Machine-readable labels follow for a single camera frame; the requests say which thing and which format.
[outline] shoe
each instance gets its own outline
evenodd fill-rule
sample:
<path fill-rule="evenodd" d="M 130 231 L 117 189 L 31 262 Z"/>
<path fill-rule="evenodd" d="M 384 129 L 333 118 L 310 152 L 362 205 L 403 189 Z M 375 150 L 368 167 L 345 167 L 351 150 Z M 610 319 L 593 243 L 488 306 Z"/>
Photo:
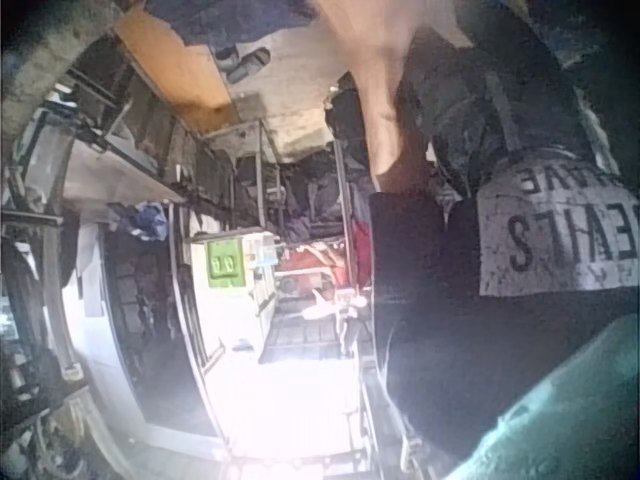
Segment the shoe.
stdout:
<path fill-rule="evenodd" d="M 248 76 L 258 73 L 267 66 L 270 61 L 271 52 L 265 47 L 260 47 L 242 57 L 238 66 L 227 72 L 227 82 L 235 85 Z"/>

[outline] metal grating floor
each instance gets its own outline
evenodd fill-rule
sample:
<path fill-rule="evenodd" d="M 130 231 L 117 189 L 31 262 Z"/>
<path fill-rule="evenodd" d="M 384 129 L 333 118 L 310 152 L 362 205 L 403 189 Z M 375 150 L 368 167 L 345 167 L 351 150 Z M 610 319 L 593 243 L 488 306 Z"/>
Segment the metal grating floor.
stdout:
<path fill-rule="evenodd" d="M 260 363 L 284 360 L 331 360 L 340 358 L 340 339 L 333 317 L 305 320 L 302 317 L 273 320 Z"/>

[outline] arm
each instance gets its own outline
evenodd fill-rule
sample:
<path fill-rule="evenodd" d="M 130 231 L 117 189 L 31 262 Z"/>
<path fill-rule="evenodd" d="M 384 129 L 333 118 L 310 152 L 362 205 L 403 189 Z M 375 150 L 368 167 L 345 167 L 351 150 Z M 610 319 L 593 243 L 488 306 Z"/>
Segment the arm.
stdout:
<path fill-rule="evenodd" d="M 371 176 L 384 192 L 426 188 L 424 152 L 396 102 L 404 59 L 424 18 L 420 0 L 315 0 L 354 76 L 362 104 Z"/>

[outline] reflective patch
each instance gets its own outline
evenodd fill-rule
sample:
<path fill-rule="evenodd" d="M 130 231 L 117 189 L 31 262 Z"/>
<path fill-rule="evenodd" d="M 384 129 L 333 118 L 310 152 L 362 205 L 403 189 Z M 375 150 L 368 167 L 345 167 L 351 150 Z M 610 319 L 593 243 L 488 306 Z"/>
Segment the reflective patch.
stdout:
<path fill-rule="evenodd" d="M 480 295 L 638 286 L 638 200 L 595 165 L 527 160 L 478 194 Z"/>

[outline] green sign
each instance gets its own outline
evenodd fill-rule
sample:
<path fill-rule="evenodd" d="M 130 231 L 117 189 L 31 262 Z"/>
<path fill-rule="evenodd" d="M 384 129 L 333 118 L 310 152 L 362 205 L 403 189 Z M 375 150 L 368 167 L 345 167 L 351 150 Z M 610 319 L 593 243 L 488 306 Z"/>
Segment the green sign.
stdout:
<path fill-rule="evenodd" d="M 208 243 L 207 274 L 211 288 L 246 286 L 242 240 L 220 240 Z"/>

